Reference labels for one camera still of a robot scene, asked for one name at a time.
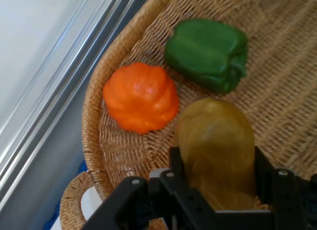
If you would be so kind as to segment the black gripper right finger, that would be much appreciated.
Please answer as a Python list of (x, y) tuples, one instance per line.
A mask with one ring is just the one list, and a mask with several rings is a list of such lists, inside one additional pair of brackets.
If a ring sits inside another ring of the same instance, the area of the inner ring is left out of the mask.
[(257, 195), (271, 207), (271, 230), (317, 228), (317, 175), (304, 179), (287, 168), (274, 167), (255, 147)]

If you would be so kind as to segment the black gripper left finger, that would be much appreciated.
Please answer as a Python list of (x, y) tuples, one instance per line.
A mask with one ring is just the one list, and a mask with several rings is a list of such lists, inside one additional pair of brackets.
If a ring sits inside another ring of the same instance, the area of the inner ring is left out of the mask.
[(206, 230), (215, 226), (214, 211), (183, 179), (180, 149), (169, 151), (169, 169), (159, 177), (124, 178), (87, 220), (87, 230), (145, 230), (164, 219), (169, 230)]

